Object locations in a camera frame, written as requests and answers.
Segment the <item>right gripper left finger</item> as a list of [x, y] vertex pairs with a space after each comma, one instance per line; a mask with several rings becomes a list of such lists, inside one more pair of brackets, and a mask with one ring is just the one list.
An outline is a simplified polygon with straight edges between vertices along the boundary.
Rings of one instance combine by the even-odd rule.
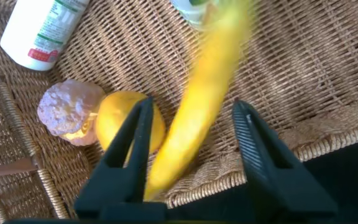
[[75, 201], [80, 218], [117, 203], [142, 202], [154, 117], [153, 99], [135, 104]]

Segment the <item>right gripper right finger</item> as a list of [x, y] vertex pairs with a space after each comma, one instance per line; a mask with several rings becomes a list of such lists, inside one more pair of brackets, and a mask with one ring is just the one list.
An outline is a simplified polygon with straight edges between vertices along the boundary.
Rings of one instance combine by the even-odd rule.
[[337, 215], [337, 203], [256, 109], [236, 100], [232, 119], [257, 222], [316, 223]]

